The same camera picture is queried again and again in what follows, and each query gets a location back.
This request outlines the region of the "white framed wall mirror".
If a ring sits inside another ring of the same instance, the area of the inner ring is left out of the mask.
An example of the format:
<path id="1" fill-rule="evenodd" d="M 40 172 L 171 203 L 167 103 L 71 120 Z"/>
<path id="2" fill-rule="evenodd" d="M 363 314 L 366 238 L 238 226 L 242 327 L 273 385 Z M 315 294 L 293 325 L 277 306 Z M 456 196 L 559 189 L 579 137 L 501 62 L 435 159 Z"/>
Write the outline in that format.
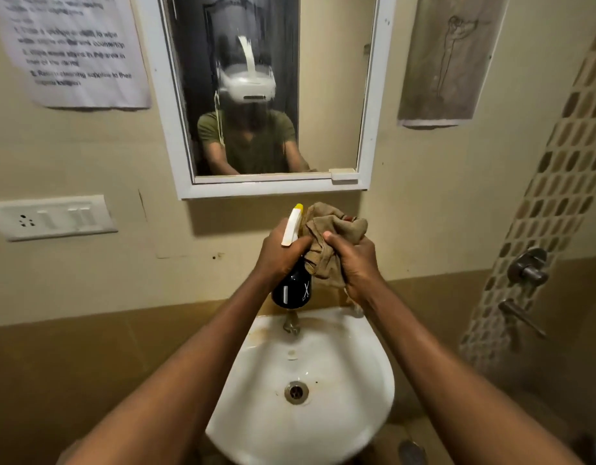
<path id="1" fill-rule="evenodd" d="M 135 0 L 180 200 L 366 191 L 396 0 Z"/>

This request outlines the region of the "white wall switch board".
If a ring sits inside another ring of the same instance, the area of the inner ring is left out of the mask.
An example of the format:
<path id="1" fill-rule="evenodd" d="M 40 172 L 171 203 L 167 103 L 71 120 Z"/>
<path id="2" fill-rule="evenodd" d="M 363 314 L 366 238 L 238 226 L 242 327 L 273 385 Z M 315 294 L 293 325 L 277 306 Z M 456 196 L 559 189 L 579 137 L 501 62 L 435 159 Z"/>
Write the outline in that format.
<path id="1" fill-rule="evenodd" d="M 103 195 L 0 201 L 0 233 L 9 242 L 116 232 Z"/>

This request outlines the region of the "person's right hand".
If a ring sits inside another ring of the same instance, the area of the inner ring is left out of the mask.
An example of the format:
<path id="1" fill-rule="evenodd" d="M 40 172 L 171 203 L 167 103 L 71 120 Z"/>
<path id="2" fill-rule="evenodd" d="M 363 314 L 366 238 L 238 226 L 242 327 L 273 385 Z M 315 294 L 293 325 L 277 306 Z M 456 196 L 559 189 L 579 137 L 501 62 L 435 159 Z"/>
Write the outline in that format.
<path id="1" fill-rule="evenodd" d="M 363 236 L 357 244 L 351 244 L 351 254 L 337 255 L 349 298 L 363 309 L 370 307 L 374 297 L 387 288 L 379 271 L 374 243 Z"/>

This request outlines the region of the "metal sink drain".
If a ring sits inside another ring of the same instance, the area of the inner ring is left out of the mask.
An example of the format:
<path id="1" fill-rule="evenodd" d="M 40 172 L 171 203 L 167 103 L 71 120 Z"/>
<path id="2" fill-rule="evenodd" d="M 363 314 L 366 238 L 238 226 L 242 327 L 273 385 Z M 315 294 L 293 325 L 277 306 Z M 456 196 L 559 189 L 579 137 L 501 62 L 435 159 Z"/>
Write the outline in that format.
<path id="1" fill-rule="evenodd" d="M 284 397 L 294 406 L 302 405 L 309 398 L 309 388 L 302 381 L 292 381 L 286 385 Z"/>

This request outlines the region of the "person's left hand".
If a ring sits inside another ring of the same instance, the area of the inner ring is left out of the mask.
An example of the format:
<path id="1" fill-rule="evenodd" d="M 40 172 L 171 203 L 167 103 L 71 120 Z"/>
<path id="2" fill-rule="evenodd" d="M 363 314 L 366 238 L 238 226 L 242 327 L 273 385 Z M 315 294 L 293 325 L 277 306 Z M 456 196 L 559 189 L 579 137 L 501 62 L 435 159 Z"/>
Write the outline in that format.
<path id="1" fill-rule="evenodd" d="M 281 243 L 288 218 L 281 219 L 264 239 L 253 274 L 271 291 L 285 278 L 300 259 L 290 259 L 288 247 Z"/>

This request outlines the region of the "person's left forearm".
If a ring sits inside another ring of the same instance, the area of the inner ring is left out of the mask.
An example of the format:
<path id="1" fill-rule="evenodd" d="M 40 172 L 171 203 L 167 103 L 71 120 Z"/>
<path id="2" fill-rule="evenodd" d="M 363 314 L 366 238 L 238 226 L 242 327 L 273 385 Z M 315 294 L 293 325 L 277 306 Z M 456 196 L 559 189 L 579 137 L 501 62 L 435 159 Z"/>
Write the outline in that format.
<path id="1" fill-rule="evenodd" d="M 281 273 L 254 269 L 193 336 L 85 436 L 63 465 L 179 465 L 207 427 Z"/>

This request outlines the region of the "paper sketch drawing poster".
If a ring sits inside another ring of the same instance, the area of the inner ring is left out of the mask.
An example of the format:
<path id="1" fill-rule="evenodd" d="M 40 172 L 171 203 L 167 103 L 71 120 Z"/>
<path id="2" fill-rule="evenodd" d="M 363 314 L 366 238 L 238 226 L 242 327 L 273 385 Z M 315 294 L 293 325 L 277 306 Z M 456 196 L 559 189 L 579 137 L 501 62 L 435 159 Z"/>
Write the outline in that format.
<path id="1" fill-rule="evenodd" d="M 418 0 L 398 125 L 468 123 L 485 84 L 509 0 Z"/>

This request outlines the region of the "person's right forearm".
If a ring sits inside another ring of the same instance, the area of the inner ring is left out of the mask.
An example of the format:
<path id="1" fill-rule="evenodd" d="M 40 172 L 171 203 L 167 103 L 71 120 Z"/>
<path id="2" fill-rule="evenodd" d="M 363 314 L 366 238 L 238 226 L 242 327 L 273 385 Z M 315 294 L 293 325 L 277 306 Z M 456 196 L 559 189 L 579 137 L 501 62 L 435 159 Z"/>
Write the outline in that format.
<path id="1" fill-rule="evenodd" d="M 457 465 L 583 465 L 502 391 L 442 345 L 384 281 L 360 288 Z"/>

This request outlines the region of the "white wash basin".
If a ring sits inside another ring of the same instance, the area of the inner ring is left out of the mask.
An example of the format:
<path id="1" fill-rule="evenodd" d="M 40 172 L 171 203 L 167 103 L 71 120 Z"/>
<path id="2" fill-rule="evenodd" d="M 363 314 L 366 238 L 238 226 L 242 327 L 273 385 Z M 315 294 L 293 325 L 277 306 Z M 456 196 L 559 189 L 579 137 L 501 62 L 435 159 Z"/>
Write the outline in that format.
<path id="1" fill-rule="evenodd" d="M 395 379 L 366 316 L 349 307 L 256 317 L 206 428 L 238 465 L 331 465 L 362 451 L 392 409 Z"/>

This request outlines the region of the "metal shower valve knob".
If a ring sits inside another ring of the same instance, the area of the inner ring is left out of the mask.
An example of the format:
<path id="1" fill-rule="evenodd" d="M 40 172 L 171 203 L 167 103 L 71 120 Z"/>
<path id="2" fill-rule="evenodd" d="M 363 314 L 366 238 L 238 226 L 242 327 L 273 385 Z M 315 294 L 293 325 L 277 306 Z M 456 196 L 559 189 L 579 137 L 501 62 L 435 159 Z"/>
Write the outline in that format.
<path id="1" fill-rule="evenodd" d="M 508 281 L 515 285 L 529 285 L 538 288 L 549 280 L 544 270 L 548 260 L 548 252 L 540 247 L 530 247 L 519 255 L 508 266 Z"/>

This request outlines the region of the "white printed instruction sheet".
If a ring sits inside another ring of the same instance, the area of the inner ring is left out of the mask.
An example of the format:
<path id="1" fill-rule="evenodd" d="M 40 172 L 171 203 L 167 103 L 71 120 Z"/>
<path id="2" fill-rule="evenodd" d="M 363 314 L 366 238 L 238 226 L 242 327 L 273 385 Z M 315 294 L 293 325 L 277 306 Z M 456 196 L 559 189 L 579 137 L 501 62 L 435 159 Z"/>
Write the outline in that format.
<path id="1" fill-rule="evenodd" d="M 38 105 L 152 105 L 131 0 L 0 0 L 0 38 Z"/>

